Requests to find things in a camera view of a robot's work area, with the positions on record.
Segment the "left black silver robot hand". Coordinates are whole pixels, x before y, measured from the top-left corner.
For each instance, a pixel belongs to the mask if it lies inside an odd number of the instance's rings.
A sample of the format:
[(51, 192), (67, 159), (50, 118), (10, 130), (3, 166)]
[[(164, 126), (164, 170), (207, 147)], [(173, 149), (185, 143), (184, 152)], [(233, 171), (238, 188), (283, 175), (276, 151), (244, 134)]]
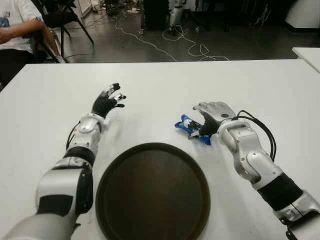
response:
[(107, 114), (114, 108), (124, 108), (125, 105), (119, 103), (127, 97), (122, 93), (113, 95), (116, 91), (121, 88), (119, 83), (113, 83), (107, 88), (103, 89), (99, 96), (93, 103), (91, 112), (97, 114), (102, 118), (105, 118)]

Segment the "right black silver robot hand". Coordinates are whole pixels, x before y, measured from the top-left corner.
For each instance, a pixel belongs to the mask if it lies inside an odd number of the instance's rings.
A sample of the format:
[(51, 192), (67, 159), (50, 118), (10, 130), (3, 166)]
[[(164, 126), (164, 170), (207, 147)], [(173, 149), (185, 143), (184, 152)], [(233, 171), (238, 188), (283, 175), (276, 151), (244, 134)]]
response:
[(216, 134), (224, 122), (231, 121), (236, 116), (235, 112), (221, 101), (200, 102), (192, 109), (203, 116), (204, 124), (199, 130), (189, 135), (190, 140)]

